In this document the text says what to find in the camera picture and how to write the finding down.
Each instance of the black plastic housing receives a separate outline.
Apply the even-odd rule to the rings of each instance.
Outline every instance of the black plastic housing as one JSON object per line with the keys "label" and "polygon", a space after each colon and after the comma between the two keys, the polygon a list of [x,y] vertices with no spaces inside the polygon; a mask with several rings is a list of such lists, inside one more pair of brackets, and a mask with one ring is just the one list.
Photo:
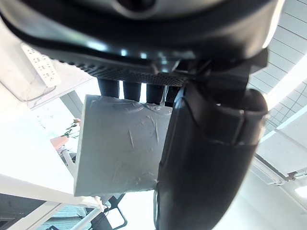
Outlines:
{"label": "black plastic housing", "polygon": [[178,93],[155,191],[157,230],[211,230],[235,197],[268,111],[255,90],[246,90],[235,108],[228,101],[195,83]]}

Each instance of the ceiling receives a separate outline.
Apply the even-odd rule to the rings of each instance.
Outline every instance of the ceiling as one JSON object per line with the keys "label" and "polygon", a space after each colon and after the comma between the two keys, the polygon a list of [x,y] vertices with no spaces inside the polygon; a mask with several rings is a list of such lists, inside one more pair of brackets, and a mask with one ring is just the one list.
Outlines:
{"label": "ceiling", "polygon": [[[269,44],[268,66],[254,73],[249,87],[268,93],[307,54],[307,0],[286,0],[275,35]],[[266,132],[307,105],[307,80],[271,111]]]}

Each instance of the wire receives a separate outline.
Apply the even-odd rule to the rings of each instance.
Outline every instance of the wire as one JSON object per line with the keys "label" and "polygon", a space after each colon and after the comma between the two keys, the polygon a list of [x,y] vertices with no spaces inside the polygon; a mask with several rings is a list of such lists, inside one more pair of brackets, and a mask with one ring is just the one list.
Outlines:
{"label": "wire", "polygon": [[24,100],[24,99],[21,99],[20,97],[18,97],[17,95],[15,95],[5,84],[3,84],[3,82],[0,81],[0,83],[11,93],[13,94],[14,97],[16,97],[20,102],[31,102],[31,101],[34,101],[34,100],[37,100],[45,95],[47,95],[48,93],[51,93],[52,91],[55,91],[55,89],[57,88],[57,86],[54,86],[52,90],[48,91],[48,92],[45,92],[43,93],[42,95],[38,96],[38,97],[35,97],[35,98],[32,98],[30,100]]}

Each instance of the orange object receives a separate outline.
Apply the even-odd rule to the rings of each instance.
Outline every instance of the orange object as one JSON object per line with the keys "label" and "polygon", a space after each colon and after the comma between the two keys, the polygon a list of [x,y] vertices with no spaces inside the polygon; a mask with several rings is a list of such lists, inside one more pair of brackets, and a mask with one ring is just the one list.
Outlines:
{"label": "orange object", "polygon": [[67,136],[63,137],[57,137],[50,140],[51,144],[55,148],[56,151],[58,151],[65,143],[68,141]]}

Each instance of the black mesh vent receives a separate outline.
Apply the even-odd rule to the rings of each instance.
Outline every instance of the black mesh vent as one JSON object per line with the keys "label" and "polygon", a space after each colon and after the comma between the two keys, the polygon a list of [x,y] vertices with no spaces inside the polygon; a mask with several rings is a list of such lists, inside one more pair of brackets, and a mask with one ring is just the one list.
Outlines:
{"label": "black mesh vent", "polygon": [[141,73],[134,72],[128,69],[118,69],[118,68],[107,68],[107,67],[87,67],[79,66],[80,69],[84,70],[93,77],[109,80],[118,81],[131,81],[139,83],[147,83],[154,85],[170,85],[170,86],[181,86],[187,77],[183,76],[172,76],[168,73]]}

